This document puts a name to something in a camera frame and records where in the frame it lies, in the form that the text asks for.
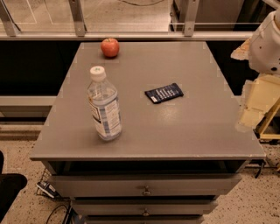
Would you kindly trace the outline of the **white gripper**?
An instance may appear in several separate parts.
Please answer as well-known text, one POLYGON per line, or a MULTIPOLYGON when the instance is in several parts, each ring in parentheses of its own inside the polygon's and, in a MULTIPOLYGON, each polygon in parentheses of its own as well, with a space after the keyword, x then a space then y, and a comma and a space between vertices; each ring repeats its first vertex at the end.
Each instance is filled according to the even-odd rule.
POLYGON ((280 98, 280 9, 272 11, 253 33, 234 49, 234 60, 248 60, 258 77, 246 80, 242 88, 235 128, 254 129, 280 98))

